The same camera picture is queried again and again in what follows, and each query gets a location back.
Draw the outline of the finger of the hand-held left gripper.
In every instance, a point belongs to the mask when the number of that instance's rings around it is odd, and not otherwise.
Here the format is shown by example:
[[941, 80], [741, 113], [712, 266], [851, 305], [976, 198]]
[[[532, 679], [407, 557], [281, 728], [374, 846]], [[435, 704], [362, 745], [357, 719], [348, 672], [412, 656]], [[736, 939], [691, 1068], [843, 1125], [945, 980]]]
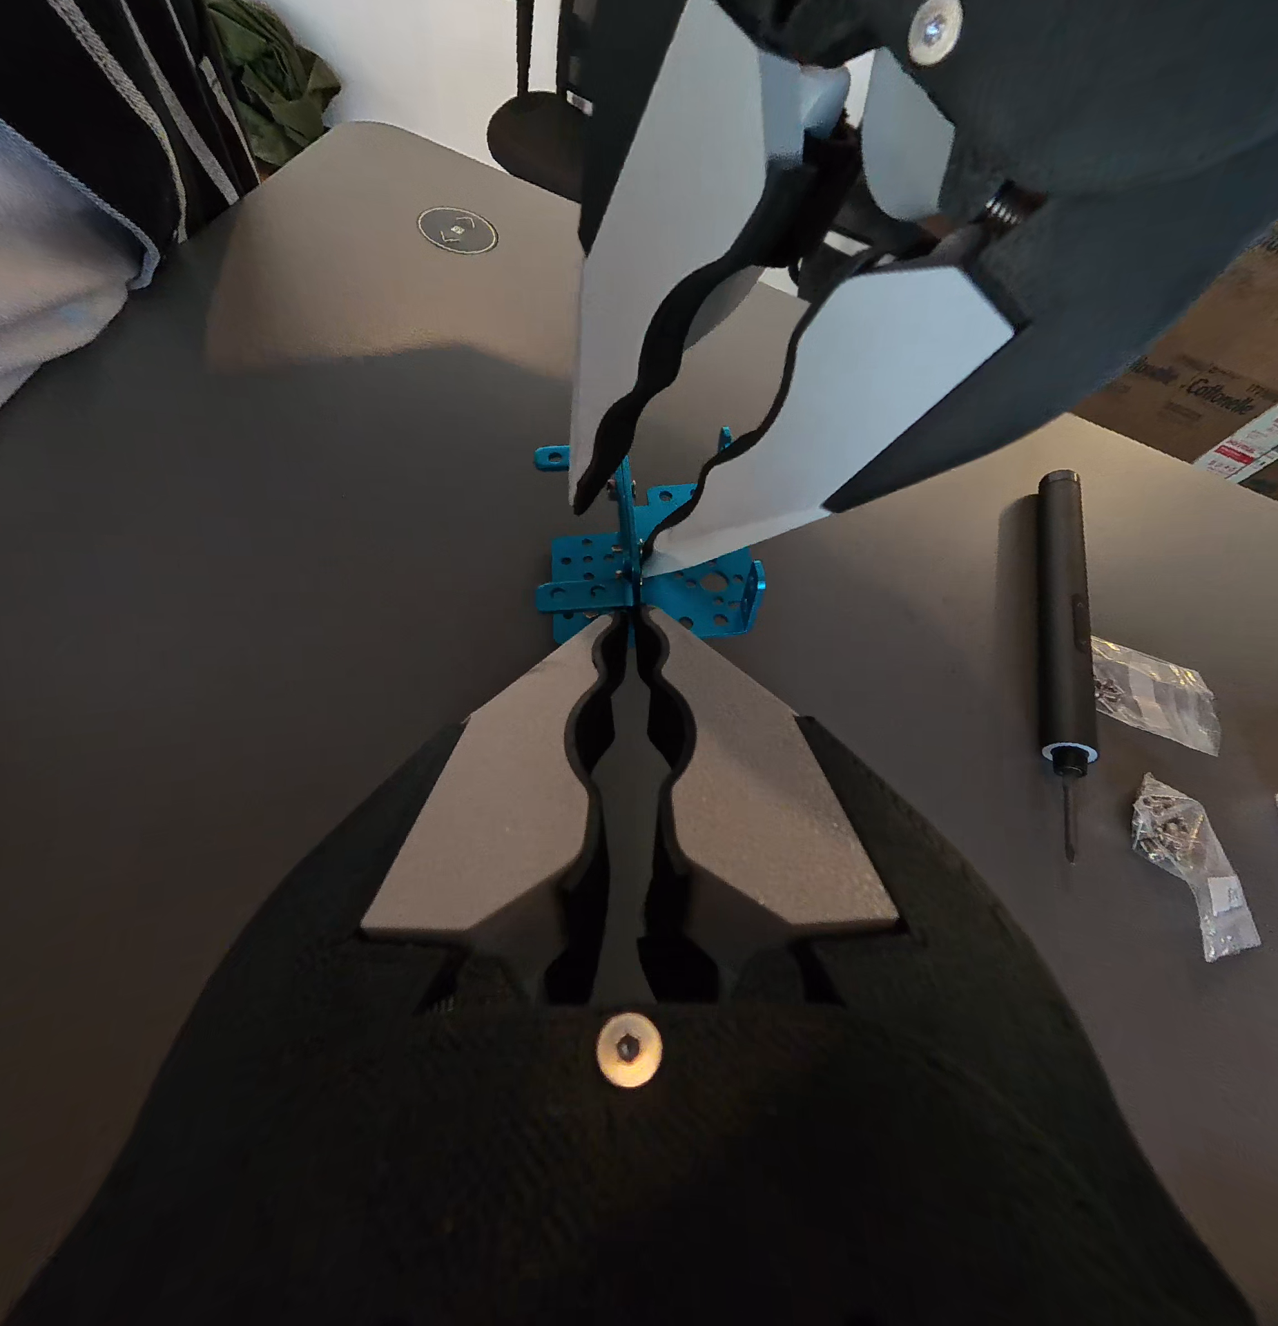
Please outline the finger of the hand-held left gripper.
[[830, 517], [866, 463], [1014, 337], [969, 274], [1006, 227], [989, 198], [924, 257], [857, 257], [840, 271], [797, 322], [770, 414], [651, 528], [647, 569], [687, 569]]
[[596, 2], [586, 56], [569, 508], [587, 512], [647, 403], [780, 246], [814, 184], [807, 142], [844, 109], [844, 64], [760, 48], [721, 2]]

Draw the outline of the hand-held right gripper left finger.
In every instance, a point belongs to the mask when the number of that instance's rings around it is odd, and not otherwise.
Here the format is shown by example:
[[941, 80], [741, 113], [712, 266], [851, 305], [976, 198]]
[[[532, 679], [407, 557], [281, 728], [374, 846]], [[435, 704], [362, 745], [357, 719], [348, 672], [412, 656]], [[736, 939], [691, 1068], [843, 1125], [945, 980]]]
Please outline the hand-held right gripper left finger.
[[586, 1003], [611, 864], [594, 769], [611, 750], [611, 614], [458, 728], [362, 931], [495, 957], [528, 996]]

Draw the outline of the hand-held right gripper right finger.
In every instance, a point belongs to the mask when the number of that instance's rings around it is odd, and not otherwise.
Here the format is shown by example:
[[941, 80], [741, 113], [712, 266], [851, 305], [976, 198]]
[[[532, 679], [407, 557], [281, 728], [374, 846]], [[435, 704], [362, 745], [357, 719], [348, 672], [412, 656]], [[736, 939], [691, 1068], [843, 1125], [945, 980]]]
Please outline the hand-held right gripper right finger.
[[664, 761], [636, 954], [660, 1002], [721, 1002], [810, 939], [888, 937], [897, 906], [804, 716], [664, 609], [639, 609], [647, 737]]

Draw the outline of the blue metal bracket assembly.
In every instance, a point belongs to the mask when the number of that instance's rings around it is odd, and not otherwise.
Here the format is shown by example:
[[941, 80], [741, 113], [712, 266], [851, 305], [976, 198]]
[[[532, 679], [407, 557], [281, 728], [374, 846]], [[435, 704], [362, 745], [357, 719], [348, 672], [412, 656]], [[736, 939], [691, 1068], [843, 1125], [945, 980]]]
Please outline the blue metal bracket assembly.
[[764, 602], [764, 562], [749, 548], [718, 553], [676, 571], [636, 565], [642, 543], [667, 512], [688, 502], [691, 485], [650, 488], [636, 502], [617, 499], [617, 533], [556, 537], [547, 581], [537, 588], [537, 613], [550, 621], [550, 643], [582, 633], [594, 617], [629, 607], [661, 609], [700, 639], [741, 636]]

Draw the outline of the round desk grommet cover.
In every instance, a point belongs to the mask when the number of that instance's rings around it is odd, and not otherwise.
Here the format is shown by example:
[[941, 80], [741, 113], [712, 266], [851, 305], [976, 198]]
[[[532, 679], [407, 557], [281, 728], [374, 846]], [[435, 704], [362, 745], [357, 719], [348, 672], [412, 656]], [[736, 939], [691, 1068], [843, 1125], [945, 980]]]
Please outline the round desk grommet cover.
[[471, 208], [423, 208], [416, 230], [427, 242], [455, 257], [480, 257], [495, 249], [495, 227]]

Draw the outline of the dark grey desk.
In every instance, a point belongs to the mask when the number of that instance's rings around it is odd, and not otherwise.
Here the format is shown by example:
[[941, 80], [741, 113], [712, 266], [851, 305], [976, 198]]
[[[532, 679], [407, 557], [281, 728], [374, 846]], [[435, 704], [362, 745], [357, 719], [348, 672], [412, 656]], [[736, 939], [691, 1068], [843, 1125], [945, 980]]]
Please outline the dark grey desk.
[[[471, 208], [455, 257], [423, 208]], [[575, 208], [328, 132], [0, 408], [0, 1318], [82, 1211], [236, 931], [433, 733], [547, 651]], [[1074, 861], [1038, 746], [1037, 493], [1080, 485], [1091, 636], [1193, 666], [1219, 756], [1096, 713]], [[760, 552], [725, 656], [995, 887], [1162, 1181], [1278, 1322], [1278, 502], [1094, 422]], [[1198, 799], [1260, 950], [1205, 960], [1131, 848]]]

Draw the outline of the black round stand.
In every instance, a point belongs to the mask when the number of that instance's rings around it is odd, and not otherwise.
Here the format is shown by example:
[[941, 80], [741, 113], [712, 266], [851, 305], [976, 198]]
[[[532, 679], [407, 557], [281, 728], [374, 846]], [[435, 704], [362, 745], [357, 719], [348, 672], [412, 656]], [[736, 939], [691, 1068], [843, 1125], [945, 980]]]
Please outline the black round stand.
[[582, 198], [586, 126], [590, 95], [582, 90], [582, 61], [594, 20], [590, 0], [556, 2], [554, 90], [529, 90], [532, 0], [513, 2], [513, 98], [488, 123], [488, 151], [495, 166], [540, 189]]

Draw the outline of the stack of cardboard boxes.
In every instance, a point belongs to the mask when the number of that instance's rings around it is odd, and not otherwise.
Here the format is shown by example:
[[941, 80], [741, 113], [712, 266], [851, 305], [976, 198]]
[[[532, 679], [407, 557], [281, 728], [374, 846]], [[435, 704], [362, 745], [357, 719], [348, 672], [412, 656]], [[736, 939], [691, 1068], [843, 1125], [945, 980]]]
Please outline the stack of cardboard boxes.
[[1278, 499], [1278, 219], [1071, 414]]

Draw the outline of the black electric screwdriver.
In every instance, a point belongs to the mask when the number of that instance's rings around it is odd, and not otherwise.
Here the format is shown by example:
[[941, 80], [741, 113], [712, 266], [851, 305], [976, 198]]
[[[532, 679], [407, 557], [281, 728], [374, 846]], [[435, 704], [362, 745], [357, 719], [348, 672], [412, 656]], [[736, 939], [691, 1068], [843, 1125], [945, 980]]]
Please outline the black electric screwdriver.
[[1074, 861], [1074, 786], [1100, 756], [1080, 485], [1047, 471], [1037, 493], [1038, 746], [1060, 783], [1063, 856]]

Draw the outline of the green cloth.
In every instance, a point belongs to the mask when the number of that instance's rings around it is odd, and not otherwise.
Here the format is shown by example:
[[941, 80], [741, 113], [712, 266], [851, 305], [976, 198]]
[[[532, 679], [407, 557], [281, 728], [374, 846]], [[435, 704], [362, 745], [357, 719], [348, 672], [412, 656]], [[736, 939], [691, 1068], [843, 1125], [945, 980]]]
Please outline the green cloth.
[[340, 80], [265, 2], [207, 0], [204, 9], [258, 175], [269, 178], [328, 132], [323, 109]]

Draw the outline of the flat clear bag of screws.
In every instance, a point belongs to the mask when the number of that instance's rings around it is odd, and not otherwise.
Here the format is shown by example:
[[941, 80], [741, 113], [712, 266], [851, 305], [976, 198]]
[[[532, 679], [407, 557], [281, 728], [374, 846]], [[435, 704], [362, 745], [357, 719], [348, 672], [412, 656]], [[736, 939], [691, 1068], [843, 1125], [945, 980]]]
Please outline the flat clear bag of screws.
[[1100, 636], [1091, 636], [1091, 669], [1100, 716], [1219, 756], [1222, 728], [1198, 669]]

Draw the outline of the crumpled clear bag of screws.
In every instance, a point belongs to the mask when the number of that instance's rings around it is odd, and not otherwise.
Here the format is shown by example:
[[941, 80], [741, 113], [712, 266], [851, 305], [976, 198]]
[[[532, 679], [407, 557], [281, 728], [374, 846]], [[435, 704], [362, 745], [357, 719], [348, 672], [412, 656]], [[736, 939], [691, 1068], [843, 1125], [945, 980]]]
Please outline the crumpled clear bag of screws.
[[1241, 879], [1198, 799], [1145, 770], [1131, 808], [1131, 848], [1189, 887], [1205, 960], [1260, 950]]

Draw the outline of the black striped jacket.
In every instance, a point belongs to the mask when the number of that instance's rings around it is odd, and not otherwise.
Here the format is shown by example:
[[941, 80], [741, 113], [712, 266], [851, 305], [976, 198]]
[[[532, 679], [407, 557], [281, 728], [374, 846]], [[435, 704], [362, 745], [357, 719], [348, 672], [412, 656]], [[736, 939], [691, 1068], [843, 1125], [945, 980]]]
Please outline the black striped jacket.
[[0, 0], [0, 123], [132, 233], [132, 287], [261, 184], [203, 0]]

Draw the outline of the white garment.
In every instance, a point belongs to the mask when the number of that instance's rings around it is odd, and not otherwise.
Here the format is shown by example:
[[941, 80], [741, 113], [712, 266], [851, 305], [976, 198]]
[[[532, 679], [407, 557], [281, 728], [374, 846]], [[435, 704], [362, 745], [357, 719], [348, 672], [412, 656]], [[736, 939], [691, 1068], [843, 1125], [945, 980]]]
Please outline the white garment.
[[0, 119], [0, 408], [147, 287], [155, 249]]

